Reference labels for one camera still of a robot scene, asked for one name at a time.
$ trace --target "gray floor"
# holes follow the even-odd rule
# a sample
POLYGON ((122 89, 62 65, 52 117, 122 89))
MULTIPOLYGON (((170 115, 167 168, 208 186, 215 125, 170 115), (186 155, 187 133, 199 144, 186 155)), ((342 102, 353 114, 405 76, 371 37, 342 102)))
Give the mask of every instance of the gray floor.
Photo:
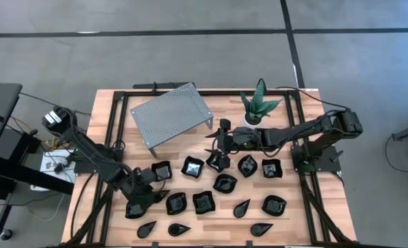
MULTIPOLYGON (((293 28, 408 28, 405 0, 290 0, 293 28)), ((194 28, 284 28, 278 1, 0 0, 0 32, 88 32, 194 28)), ((295 35, 305 85, 357 111, 364 134, 337 145, 359 241, 408 247, 408 174, 385 162, 387 137, 408 126, 408 34, 295 35)), ((0 39, 0 82, 57 104, 90 111, 98 88, 194 81, 199 87, 295 86, 285 34, 193 37, 0 39)), ((14 116, 40 130, 50 109, 20 98, 14 116)), ((81 125, 87 126, 82 119, 81 125)), ((408 139, 390 143, 392 163, 408 169, 408 139)), ((28 195, 18 189, 17 201, 28 195)), ((29 206, 53 214, 59 197, 29 206)), ((0 247, 57 244, 68 201, 44 223, 15 207, 17 232, 0 247)))

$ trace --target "chair wheel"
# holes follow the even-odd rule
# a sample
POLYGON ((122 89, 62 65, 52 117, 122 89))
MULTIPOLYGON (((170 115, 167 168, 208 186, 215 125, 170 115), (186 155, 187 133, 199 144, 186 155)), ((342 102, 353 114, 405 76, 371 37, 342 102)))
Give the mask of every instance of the chair wheel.
POLYGON ((9 240, 12 237, 12 231, 9 229, 4 229, 0 234, 0 239, 2 240, 9 240))
POLYGON ((221 119, 221 120, 219 121, 219 126, 220 126, 222 129, 230 130, 230 129, 232 128, 232 123, 231 123, 229 120, 227 120, 227 119, 221 119))

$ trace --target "perforated metal stand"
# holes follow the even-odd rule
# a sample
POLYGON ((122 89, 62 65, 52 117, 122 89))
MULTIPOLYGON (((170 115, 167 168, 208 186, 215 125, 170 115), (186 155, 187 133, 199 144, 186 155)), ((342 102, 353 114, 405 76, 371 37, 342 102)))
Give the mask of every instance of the perforated metal stand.
POLYGON ((213 114, 193 83, 187 83, 130 110, 153 157, 154 148, 201 123, 213 128, 213 114))

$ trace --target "black teardrop dish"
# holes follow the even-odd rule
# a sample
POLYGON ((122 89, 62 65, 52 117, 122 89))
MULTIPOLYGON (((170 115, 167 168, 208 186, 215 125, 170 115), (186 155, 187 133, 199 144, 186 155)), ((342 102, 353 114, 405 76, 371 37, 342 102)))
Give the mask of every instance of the black teardrop dish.
POLYGON ((250 199, 243 201, 233 209, 233 215, 237 218, 242 218, 245 213, 247 213, 248 205, 250 204, 250 199))
POLYGON ((261 237, 272 227, 273 224, 268 224, 268 223, 256 223, 252 225, 252 228, 250 229, 250 232, 252 233, 253 236, 255 237, 261 237))
POLYGON ((209 211, 215 211, 216 205, 211 191, 204 191, 193 195, 193 204, 196 214, 205 214, 209 211))
POLYGON ((190 230, 190 227, 186 227, 185 225, 178 224, 178 223, 174 223, 169 226, 169 234, 173 237, 184 234, 185 232, 189 230, 190 230))
POLYGON ((269 195, 265 198, 262 210, 271 216, 281 216, 287 202, 279 196, 269 195))
POLYGON ((258 163, 253 159, 252 155, 247 155, 238 162, 238 169, 247 178, 256 172, 258 163))
POLYGON ((146 223, 146 224, 140 226, 138 228, 138 231, 136 231, 136 235, 139 238, 146 238, 147 236, 149 236, 149 234, 152 231, 152 229, 154 228, 155 224, 156 224, 156 221, 146 223))
POLYGON ((221 193, 230 194, 233 192, 236 182, 238 182, 238 180, 233 176, 221 174, 216 177, 213 188, 221 193))
POLYGON ((185 193, 175 193, 167 197, 165 201, 165 206, 167 207, 168 215, 179 214, 187 208, 187 199, 185 198, 185 193))

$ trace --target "white pot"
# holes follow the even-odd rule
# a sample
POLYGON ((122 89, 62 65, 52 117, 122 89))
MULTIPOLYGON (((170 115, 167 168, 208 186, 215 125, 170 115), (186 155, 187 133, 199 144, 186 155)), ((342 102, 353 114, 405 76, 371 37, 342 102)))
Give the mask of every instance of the white pot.
POLYGON ((255 129, 257 127, 260 127, 262 125, 262 122, 263 122, 263 119, 261 119, 261 121, 258 124, 252 125, 252 124, 249 124, 247 122, 247 120, 245 120, 245 115, 244 115, 244 118, 243 118, 244 127, 248 127, 248 128, 251 128, 251 129, 255 129))

